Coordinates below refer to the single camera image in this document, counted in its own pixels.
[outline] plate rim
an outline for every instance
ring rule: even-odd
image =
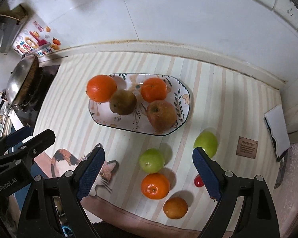
[[[93,119],[93,121],[94,121],[95,123],[97,123],[97,124],[99,124],[99,125],[101,125],[101,126],[110,127],[110,128],[113,128],[113,129],[118,129],[118,130],[123,130],[123,131],[134,132],[134,133],[140,133],[140,134],[146,134],[146,135],[152,135],[152,136],[163,137],[163,136],[167,136],[167,135],[172,134],[172,133],[175,132],[177,129],[179,129],[180,127],[182,127],[182,126],[185,124],[185,122],[187,121],[187,119],[189,118],[190,109],[191,109],[191,96],[190,96],[190,92],[189,92],[188,88],[187,88],[187,87],[182,83],[182,81],[180,81],[178,78],[176,78],[176,77],[174,77],[174,76],[171,76],[171,75],[167,75],[167,74],[153,74],[153,73],[126,73],[126,72],[124,72],[124,73],[112,73],[112,74],[109,74],[108,76],[111,77],[112,75],[116,75],[116,74],[137,74],[137,75],[154,75],[154,76],[159,75],[159,76],[169,76],[169,77],[172,77],[172,78],[176,79],[176,80],[177,80],[178,82],[180,82],[181,85],[188,91],[189,101],[190,101],[190,104],[189,104],[189,110],[188,110],[188,115],[187,115],[186,119],[183,121],[183,123],[182,123],[180,126],[178,126],[177,128],[175,128],[172,132],[166,133],[166,134],[164,134],[164,135],[151,134],[151,133],[147,133],[147,132],[146,132],[146,133],[144,133],[144,132],[137,132],[137,131],[133,131],[133,130],[122,129],[122,128],[119,128],[119,127],[108,126],[108,125],[104,125],[104,124],[101,124],[101,123],[96,122],[96,121],[94,120],[94,118],[93,118],[93,115],[91,114],[91,111],[90,111],[90,103],[91,103],[91,101],[93,101],[93,100],[89,99],[89,101],[88,101],[88,111],[89,111],[89,114],[91,115],[91,118]]]

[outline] small plaque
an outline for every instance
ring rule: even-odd
[[[258,141],[250,140],[244,137],[239,137],[237,149],[236,149],[236,155],[255,159],[257,146],[258,146]]]

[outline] green apple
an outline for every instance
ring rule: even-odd
[[[200,135],[196,138],[193,149],[201,147],[205,153],[212,158],[217,151],[217,138],[216,136],[209,131],[201,132]]]
[[[163,154],[157,149],[148,149],[139,157],[139,165],[145,172],[154,174],[164,167]]]

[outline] blue gripper pad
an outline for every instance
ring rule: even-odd
[[[210,197],[215,198],[216,201],[219,201],[222,197],[220,192],[220,183],[209,164],[200,154],[198,148],[193,150],[192,159],[193,164],[198,171]]]
[[[76,193],[76,197],[79,201],[81,201],[82,198],[86,197],[89,194],[91,187],[93,186],[104,162],[105,151],[99,147],[98,152],[94,155],[91,163],[88,165],[82,177],[78,181],[78,191]]]
[[[14,133],[11,133],[10,135],[6,136],[6,146],[8,148],[15,146],[22,140],[26,139],[27,137],[32,135],[33,129],[30,126],[24,126],[23,128],[17,130]]]

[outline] cooking pot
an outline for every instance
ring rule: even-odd
[[[13,106],[21,106],[28,95],[33,81],[37,79],[37,76],[39,76],[41,72],[42,69],[39,67],[39,60],[36,55],[23,57],[11,73],[5,94],[2,95],[2,93],[0,93],[2,98],[0,110],[5,101],[8,103],[7,115]]]

